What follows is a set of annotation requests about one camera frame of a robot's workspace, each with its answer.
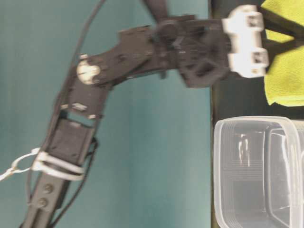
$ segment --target black surface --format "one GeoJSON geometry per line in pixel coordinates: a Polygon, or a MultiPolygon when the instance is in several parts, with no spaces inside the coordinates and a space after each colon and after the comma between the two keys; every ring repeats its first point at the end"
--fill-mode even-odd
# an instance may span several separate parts
{"type": "MultiPolygon", "coordinates": [[[[226,17],[239,5],[261,5],[263,0],[212,0],[214,18],[226,17]]],[[[290,119],[304,119],[304,107],[268,105],[264,78],[235,79],[220,81],[212,87],[213,126],[218,120],[246,115],[285,116],[290,119]]]]}

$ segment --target white zip tie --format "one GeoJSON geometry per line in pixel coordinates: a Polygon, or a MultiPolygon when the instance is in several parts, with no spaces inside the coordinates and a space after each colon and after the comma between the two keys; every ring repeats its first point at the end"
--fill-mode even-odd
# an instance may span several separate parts
{"type": "Polygon", "coordinates": [[[13,163],[11,164],[11,167],[5,171],[2,175],[0,175],[0,181],[10,177],[11,175],[15,173],[22,173],[26,172],[29,169],[32,169],[34,171],[42,171],[50,176],[58,177],[64,180],[68,181],[81,181],[84,177],[84,169],[82,167],[79,167],[77,165],[71,164],[69,162],[63,161],[59,158],[55,158],[53,156],[50,156],[47,152],[41,151],[39,152],[40,148],[35,148],[32,150],[31,153],[22,155],[21,157],[17,158],[13,163]],[[18,163],[23,160],[24,158],[27,158],[29,156],[34,156],[37,154],[37,157],[33,163],[32,168],[26,168],[23,170],[20,170],[18,168],[18,163]],[[49,166],[47,166],[44,162],[56,165],[58,167],[61,167],[67,171],[73,172],[75,174],[66,173],[62,171],[55,170],[49,166]]]}
{"type": "Polygon", "coordinates": [[[38,150],[32,150],[31,153],[28,153],[28,154],[22,155],[21,157],[18,157],[15,161],[13,161],[13,163],[11,164],[11,167],[9,169],[7,169],[4,174],[0,175],[0,181],[10,177],[11,175],[13,175],[15,173],[22,173],[22,172],[28,171],[30,169],[30,167],[26,168],[26,169],[23,169],[23,170],[20,170],[18,168],[18,163],[21,160],[23,160],[23,159],[25,159],[29,156],[36,155],[38,152],[39,152],[39,149],[38,150]]]}

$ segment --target clear plastic container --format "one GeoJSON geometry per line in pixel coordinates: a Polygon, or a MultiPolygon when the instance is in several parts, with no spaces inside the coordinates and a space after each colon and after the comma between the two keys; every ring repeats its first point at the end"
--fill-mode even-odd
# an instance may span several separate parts
{"type": "Polygon", "coordinates": [[[214,201],[221,228],[303,228],[304,122],[250,116],[217,122],[214,201]]]}

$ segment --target yellow cloth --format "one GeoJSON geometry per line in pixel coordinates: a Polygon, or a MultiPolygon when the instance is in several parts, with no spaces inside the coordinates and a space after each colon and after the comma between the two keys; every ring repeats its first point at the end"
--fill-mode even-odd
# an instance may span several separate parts
{"type": "MultiPolygon", "coordinates": [[[[264,8],[304,25],[304,0],[266,0],[264,8]]],[[[279,42],[292,37],[266,31],[267,38],[279,42]]],[[[278,55],[265,76],[268,103],[284,106],[304,105],[304,47],[278,55]]]]}

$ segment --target screw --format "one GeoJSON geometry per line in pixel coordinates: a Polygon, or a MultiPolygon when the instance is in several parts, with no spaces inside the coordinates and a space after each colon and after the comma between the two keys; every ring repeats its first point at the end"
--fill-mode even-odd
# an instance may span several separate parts
{"type": "Polygon", "coordinates": [[[151,56],[152,54],[153,54],[153,51],[151,51],[151,50],[146,51],[146,56],[151,56]]]}
{"type": "Polygon", "coordinates": [[[50,194],[53,191],[53,185],[51,184],[46,184],[45,186],[43,186],[43,193],[45,194],[50,194]]]}
{"type": "Polygon", "coordinates": [[[48,201],[46,198],[41,198],[38,200],[38,207],[45,208],[48,205],[48,201]]]}
{"type": "Polygon", "coordinates": [[[87,59],[87,58],[89,58],[89,55],[87,55],[87,54],[81,54],[81,55],[79,56],[79,58],[80,58],[80,59],[87,59]]]}
{"type": "Polygon", "coordinates": [[[93,84],[97,84],[97,83],[99,83],[99,82],[100,82],[99,79],[93,79],[93,84]]]}
{"type": "Polygon", "coordinates": [[[95,119],[96,118],[96,115],[89,115],[88,118],[91,120],[91,119],[95,119]]]}
{"type": "Polygon", "coordinates": [[[61,107],[61,109],[67,109],[68,108],[68,104],[62,104],[60,107],[61,107]]]}

